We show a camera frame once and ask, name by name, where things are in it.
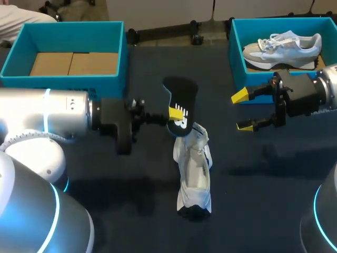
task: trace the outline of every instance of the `shoelace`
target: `shoelace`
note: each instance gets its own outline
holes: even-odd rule
[[[257,43],[260,47],[261,50],[265,51],[265,50],[268,50],[270,49],[271,47],[273,49],[275,49],[277,46],[283,46],[283,43],[282,41],[278,41],[276,39],[274,39],[276,36],[278,36],[279,34],[278,33],[273,33],[272,35],[270,35],[269,37],[269,40],[268,39],[258,39],[257,40]]]

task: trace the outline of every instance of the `shoe insole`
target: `shoe insole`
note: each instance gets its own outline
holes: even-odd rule
[[[207,188],[207,177],[204,161],[199,157],[191,157],[187,165],[186,185],[193,188]]]
[[[165,77],[163,85],[171,94],[170,107],[181,110],[184,116],[184,120],[169,121],[168,130],[176,137],[184,137],[192,131],[198,86],[194,81],[178,76]]]

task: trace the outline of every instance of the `new balance logo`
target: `new balance logo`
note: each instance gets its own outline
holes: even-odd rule
[[[187,127],[187,116],[189,114],[188,110],[185,110],[184,108],[180,107],[180,105],[175,104],[175,108],[177,110],[183,111],[183,116],[184,119],[183,120],[175,120],[174,124],[176,124],[178,127],[181,127],[182,129],[186,129]]]

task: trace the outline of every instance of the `dark tablecloth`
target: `dark tablecloth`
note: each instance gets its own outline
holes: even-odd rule
[[[166,128],[143,126],[131,156],[110,138],[90,135],[63,146],[69,194],[92,215],[95,252],[301,252],[299,227],[336,159],[336,114],[288,119],[287,126],[238,131],[239,119],[268,116],[272,105],[232,105],[227,46],[133,47],[129,97],[164,112],[167,75],[199,85],[196,122],[210,137],[212,215],[176,214],[179,171]]]

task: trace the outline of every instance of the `sneaker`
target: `sneaker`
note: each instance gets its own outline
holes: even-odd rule
[[[258,39],[243,49],[244,59],[253,66],[270,70],[277,64],[287,64],[298,69],[315,69],[315,60],[322,48],[322,37],[301,37],[288,31],[272,34],[269,40]]]
[[[208,140],[206,129],[194,123],[191,133],[176,138],[174,143],[173,159],[179,165],[181,184],[177,211],[191,220],[207,218],[212,212],[210,168],[213,161]]]

